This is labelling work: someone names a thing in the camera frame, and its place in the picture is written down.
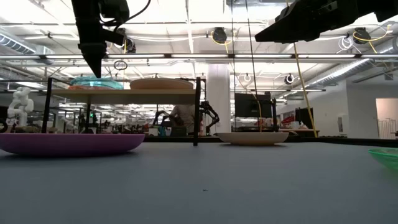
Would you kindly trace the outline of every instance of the gray table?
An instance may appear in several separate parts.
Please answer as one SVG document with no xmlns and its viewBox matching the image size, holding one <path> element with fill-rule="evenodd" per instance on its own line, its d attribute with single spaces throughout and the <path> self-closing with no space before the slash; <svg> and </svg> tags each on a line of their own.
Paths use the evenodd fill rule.
<svg viewBox="0 0 398 224">
<path fill-rule="evenodd" d="M 0 152 L 0 223 L 395 224 L 398 174 L 370 148 L 144 143 L 89 159 Z"/>
</svg>

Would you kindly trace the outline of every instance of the wooden plate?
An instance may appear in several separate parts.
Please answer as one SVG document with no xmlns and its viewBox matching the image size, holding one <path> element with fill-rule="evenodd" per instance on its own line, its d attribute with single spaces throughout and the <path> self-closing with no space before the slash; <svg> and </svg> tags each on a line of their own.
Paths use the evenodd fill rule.
<svg viewBox="0 0 398 224">
<path fill-rule="evenodd" d="M 217 133 L 223 142 L 240 146 L 273 146 L 286 141 L 289 133 Z"/>
<path fill-rule="evenodd" d="M 132 90 L 192 90 L 193 84 L 171 78 L 143 78 L 130 83 Z"/>
</svg>

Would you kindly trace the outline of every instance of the purple bowl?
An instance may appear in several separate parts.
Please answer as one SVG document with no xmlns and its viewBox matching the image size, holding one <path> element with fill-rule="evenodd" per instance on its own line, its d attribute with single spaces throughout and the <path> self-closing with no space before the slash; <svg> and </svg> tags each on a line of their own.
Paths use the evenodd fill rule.
<svg viewBox="0 0 398 224">
<path fill-rule="evenodd" d="M 139 146 L 144 134 L 0 134 L 0 149 L 24 156 L 104 156 Z"/>
</svg>

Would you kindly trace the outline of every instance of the pillar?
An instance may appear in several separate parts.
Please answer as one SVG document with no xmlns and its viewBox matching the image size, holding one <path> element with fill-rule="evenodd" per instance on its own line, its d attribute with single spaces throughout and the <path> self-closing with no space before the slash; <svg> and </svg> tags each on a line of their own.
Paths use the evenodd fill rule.
<svg viewBox="0 0 398 224">
<path fill-rule="evenodd" d="M 227 64 L 208 65 L 207 100 L 218 113 L 220 121 L 211 128 L 211 134 L 231 132 L 231 103 L 229 70 Z"/>
</svg>

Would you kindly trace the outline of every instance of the green bowl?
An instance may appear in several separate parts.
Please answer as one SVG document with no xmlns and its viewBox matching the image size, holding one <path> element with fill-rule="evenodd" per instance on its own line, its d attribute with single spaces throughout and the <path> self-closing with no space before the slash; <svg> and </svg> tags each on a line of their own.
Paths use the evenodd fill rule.
<svg viewBox="0 0 398 224">
<path fill-rule="evenodd" d="M 398 170 L 398 149 L 371 149 L 369 153 L 386 167 Z"/>
</svg>

